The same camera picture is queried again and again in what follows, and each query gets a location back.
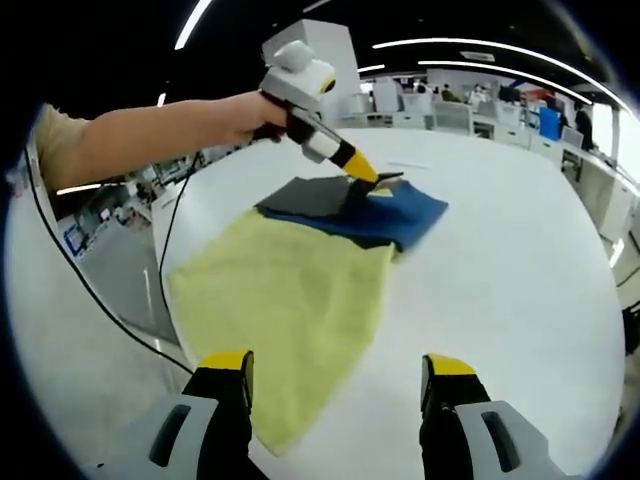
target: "person's hand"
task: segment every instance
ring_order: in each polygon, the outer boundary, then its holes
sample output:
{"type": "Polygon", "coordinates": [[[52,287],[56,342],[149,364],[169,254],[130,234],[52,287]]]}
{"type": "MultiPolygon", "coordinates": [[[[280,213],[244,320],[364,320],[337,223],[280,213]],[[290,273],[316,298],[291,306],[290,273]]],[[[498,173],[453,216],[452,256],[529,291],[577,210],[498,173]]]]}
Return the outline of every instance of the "person's hand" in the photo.
{"type": "Polygon", "coordinates": [[[259,92],[248,92],[218,100],[223,110],[223,142],[240,144],[251,140],[254,132],[265,124],[284,129],[287,112],[267,100],[259,92]]]}

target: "yellow towel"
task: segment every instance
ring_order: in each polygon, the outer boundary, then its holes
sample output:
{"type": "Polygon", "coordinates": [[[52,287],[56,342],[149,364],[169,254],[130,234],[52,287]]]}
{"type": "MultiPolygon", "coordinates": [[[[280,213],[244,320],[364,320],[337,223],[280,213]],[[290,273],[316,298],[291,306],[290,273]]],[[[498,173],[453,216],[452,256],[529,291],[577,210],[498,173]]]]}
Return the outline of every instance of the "yellow towel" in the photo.
{"type": "Polygon", "coordinates": [[[313,424],[371,343],[392,253],[252,211],[169,276],[198,361],[255,352],[252,424],[275,455],[313,424]]]}

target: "ceiling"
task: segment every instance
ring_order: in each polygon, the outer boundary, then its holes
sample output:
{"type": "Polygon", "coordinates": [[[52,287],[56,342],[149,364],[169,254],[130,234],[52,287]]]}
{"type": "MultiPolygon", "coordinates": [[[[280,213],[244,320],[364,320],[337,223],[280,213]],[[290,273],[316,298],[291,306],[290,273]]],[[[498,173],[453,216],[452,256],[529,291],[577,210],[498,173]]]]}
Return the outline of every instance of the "ceiling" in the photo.
{"type": "MultiPolygon", "coordinates": [[[[38,47],[38,67],[46,73],[44,100],[72,116],[93,118],[116,108],[155,105],[158,95],[165,91],[166,101],[174,102],[220,98],[254,89],[264,74],[262,42],[301,18],[348,26],[358,65],[383,63],[385,72],[418,70],[418,60],[464,60],[460,50],[474,50],[493,53],[496,65],[566,87],[584,83],[546,62],[502,49],[446,44],[371,48],[394,40],[461,37],[535,50],[600,81],[614,79],[612,70],[600,62],[603,57],[592,46],[598,43],[606,45],[610,52],[618,52],[615,35],[588,28],[590,21],[602,20],[607,13],[590,17],[583,7],[578,17],[587,27],[580,30],[566,23],[566,17],[565,23],[560,21],[557,12],[554,14],[539,1],[451,4],[381,0],[378,5],[382,6],[374,7],[370,0],[332,0],[303,13],[302,9],[313,1],[212,0],[185,48],[174,51],[176,39],[196,3],[197,0],[84,1],[68,8],[56,3],[51,7],[55,23],[43,16],[46,28],[53,29],[50,41],[38,47]]],[[[618,72],[624,66],[619,60],[614,58],[613,62],[618,72]]],[[[627,80],[640,81],[637,76],[627,80]]]]}

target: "white table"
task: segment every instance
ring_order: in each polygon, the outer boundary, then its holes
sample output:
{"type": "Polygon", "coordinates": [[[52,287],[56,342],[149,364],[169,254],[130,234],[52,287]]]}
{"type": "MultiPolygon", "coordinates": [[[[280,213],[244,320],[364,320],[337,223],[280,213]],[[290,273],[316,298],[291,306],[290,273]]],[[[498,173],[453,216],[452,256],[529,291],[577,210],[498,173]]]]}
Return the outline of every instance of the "white table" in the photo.
{"type": "MultiPolygon", "coordinates": [[[[433,352],[473,365],[492,398],[547,436],[566,473],[585,472],[616,421],[624,341],[604,249],[569,184],[551,161],[483,139],[342,132],[380,171],[404,171],[450,207],[393,266],[374,344],[317,424],[281,458],[254,439],[253,459],[271,478],[422,479],[420,358],[433,352]]],[[[166,272],[292,177],[338,173],[289,141],[253,145],[198,172],[166,272]]],[[[158,255],[173,205],[153,205],[158,255]]]]}

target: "person's arm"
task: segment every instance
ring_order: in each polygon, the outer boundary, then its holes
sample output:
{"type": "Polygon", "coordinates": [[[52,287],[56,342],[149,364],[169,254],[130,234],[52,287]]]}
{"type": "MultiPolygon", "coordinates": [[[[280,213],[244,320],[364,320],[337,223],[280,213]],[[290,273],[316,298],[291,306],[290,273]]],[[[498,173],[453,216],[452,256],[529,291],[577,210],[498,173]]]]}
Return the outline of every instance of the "person's arm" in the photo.
{"type": "Polygon", "coordinates": [[[286,112],[258,92],[116,110],[89,122],[47,108],[44,123],[59,125],[37,127],[36,143],[49,190],[122,175],[212,145],[244,143],[265,123],[286,123],[286,112]]]}

